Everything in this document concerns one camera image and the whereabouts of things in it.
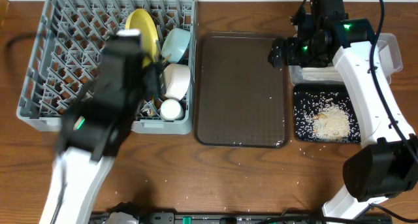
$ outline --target white container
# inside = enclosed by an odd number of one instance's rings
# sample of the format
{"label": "white container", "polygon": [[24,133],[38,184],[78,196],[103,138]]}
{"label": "white container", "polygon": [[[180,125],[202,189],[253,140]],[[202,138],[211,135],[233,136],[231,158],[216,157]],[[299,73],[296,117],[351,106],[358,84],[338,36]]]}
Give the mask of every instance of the white container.
{"label": "white container", "polygon": [[[393,34],[381,33],[378,39],[380,63],[388,83],[391,83],[391,75],[401,71],[404,66],[400,57],[398,41]],[[304,84],[344,84],[338,71],[330,64],[330,67],[314,68],[289,66],[292,85]]]}
{"label": "white container", "polygon": [[184,118],[184,110],[182,106],[174,99],[164,101],[159,110],[159,116],[164,121],[174,121]]}

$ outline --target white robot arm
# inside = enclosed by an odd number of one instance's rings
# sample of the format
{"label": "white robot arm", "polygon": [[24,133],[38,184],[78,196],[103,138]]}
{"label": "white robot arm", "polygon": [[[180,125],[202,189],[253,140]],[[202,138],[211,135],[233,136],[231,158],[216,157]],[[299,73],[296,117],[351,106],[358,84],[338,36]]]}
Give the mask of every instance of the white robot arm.
{"label": "white robot arm", "polygon": [[[341,47],[332,60],[335,69],[340,73],[348,90],[351,103],[359,122],[362,148],[369,144],[376,144],[378,138],[386,138],[387,142],[400,141],[395,130],[390,129],[391,124],[387,113],[379,99],[373,83],[370,68],[370,42],[351,43],[350,48]],[[412,127],[406,122],[393,97],[389,84],[381,68],[378,51],[375,51],[374,65],[378,67],[376,74],[385,99],[398,121],[398,126],[404,135],[415,134]],[[370,203],[381,203],[386,197],[371,198],[365,202],[358,202],[352,197],[346,186],[343,186],[334,198],[323,206],[323,214],[327,217],[340,217],[345,219],[356,218]]]}
{"label": "white robot arm", "polygon": [[[42,224],[88,223],[100,187],[122,142],[131,133],[138,105],[145,97],[161,94],[162,63],[138,66],[150,58],[140,48],[138,30],[111,37],[102,55],[100,78],[84,86],[81,96],[61,118],[58,155]],[[93,97],[83,99],[93,87]],[[137,221],[133,216],[115,213],[108,223]]]}

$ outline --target black tray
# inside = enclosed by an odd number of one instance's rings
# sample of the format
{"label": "black tray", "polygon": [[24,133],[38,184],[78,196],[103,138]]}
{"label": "black tray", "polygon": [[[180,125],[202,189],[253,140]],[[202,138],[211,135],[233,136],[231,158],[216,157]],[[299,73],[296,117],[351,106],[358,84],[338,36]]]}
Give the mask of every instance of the black tray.
{"label": "black tray", "polygon": [[337,104],[342,110],[349,114],[351,132],[347,138],[344,138],[344,142],[359,143],[361,141],[359,124],[357,122],[347,89],[343,85],[297,84],[293,88],[295,136],[305,141],[323,142],[323,140],[314,136],[313,131],[307,130],[312,126],[312,124],[305,120],[304,113],[306,112],[309,114],[312,112],[314,115],[318,114],[318,109],[312,105],[323,101],[322,97],[324,96],[332,97],[332,100],[328,103]]}
{"label": "black tray", "polygon": [[280,148],[289,139],[287,69],[268,62],[276,35],[211,32],[197,67],[194,135],[201,144]]}

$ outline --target white bowl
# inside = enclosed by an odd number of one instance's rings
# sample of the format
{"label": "white bowl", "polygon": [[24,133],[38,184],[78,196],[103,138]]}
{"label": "white bowl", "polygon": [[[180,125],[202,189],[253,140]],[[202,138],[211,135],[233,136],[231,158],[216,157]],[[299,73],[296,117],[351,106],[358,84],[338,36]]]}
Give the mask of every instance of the white bowl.
{"label": "white bowl", "polygon": [[164,69],[165,96],[180,101],[190,85],[190,69],[187,65],[170,64]]}
{"label": "white bowl", "polygon": [[166,58],[171,54],[169,63],[177,63],[183,57],[189,46],[191,33],[180,28],[174,28],[164,41],[161,55]]}

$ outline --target green switch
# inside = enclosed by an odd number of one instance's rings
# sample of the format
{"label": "green switch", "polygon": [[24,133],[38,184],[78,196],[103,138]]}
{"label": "green switch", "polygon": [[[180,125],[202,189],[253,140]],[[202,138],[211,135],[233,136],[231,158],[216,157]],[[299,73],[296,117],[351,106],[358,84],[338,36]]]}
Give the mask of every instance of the green switch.
{"label": "green switch", "polygon": [[191,224],[191,217],[183,217],[183,224]]}

